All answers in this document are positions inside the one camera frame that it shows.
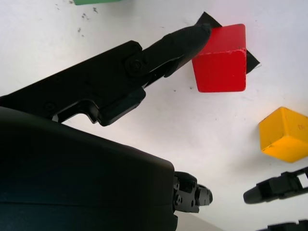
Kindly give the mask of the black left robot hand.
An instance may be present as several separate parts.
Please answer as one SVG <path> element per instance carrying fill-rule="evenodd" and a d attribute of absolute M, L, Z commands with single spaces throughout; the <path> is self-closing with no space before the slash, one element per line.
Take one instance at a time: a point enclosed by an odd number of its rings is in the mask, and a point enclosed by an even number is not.
<path fill-rule="evenodd" d="M 243 194 L 246 204 L 259 204 L 274 200 L 283 200 L 308 193 L 308 188 L 304 187 L 298 176 L 308 175 L 308 168 L 302 168 L 294 172 L 284 172 L 278 177 L 273 177 L 262 181 Z M 308 221 L 306 219 L 296 222 L 287 222 L 268 225 L 266 231 L 306 231 Z"/>

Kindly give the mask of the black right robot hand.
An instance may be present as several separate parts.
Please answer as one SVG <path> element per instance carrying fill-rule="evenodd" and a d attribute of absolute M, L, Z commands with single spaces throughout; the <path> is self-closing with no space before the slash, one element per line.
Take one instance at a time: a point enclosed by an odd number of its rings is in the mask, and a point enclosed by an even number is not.
<path fill-rule="evenodd" d="M 208 24 L 143 49 L 126 42 L 0 98 L 3 231 L 174 231 L 211 191 L 171 162 L 68 127 L 78 114 L 108 126 L 206 45 Z"/>

